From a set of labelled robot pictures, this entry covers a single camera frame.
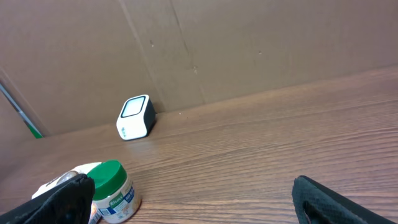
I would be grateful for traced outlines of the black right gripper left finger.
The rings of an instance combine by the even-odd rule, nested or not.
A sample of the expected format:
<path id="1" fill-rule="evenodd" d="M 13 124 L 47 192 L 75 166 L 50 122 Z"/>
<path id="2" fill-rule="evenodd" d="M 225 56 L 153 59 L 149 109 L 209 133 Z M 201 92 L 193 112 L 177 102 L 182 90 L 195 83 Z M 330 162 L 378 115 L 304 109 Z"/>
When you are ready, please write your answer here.
<path id="1" fill-rule="evenodd" d="M 87 224 L 94 194 L 94 180 L 85 174 L 78 174 L 1 215 L 1 223 Z"/>

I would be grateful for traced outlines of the green lid seasoning jar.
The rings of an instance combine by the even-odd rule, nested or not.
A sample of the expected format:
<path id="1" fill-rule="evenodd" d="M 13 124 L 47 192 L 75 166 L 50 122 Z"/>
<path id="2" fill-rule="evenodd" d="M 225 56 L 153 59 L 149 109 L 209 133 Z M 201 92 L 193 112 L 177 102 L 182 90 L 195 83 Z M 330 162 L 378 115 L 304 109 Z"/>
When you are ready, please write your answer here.
<path id="1" fill-rule="evenodd" d="M 102 162 L 87 176 L 94 180 L 93 203 L 106 222 L 125 222 L 138 211 L 141 196 L 119 161 Z"/>

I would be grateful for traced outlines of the beige brown snack bag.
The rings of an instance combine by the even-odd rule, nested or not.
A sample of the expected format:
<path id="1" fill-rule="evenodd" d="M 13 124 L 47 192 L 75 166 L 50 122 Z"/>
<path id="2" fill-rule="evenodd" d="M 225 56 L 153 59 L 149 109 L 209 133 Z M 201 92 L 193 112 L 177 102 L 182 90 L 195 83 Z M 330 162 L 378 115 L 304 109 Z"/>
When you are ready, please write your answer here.
<path id="1" fill-rule="evenodd" d="M 88 164 L 83 164 L 80 166 L 76 166 L 72 170 L 62 174 L 59 177 L 54 178 L 50 182 L 47 182 L 44 185 L 41 185 L 38 190 L 32 195 L 31 199 L 34 199 L 38 197 L 39 195 L 42 195 L 43 193 L 49 191 L 50 189 L 66 182 L 67 180 L 71 179 L 72 177 L 78 175 L 78 174 L 87 174 L 89 171 L 94 169 L 96 166 L 100 165 L 101 162 L 92 162 Z"/>

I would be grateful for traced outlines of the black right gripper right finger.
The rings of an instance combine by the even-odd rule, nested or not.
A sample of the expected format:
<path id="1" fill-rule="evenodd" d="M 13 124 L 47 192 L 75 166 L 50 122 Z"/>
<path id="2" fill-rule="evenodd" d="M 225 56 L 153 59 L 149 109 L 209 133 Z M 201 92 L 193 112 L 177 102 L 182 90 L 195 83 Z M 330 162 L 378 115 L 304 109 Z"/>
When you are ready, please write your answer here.
<path id="1" fill-rule="evenodd" d="M 304 175 L 294 180 L 292 200 L 300 224 L 394 224 Z"/>

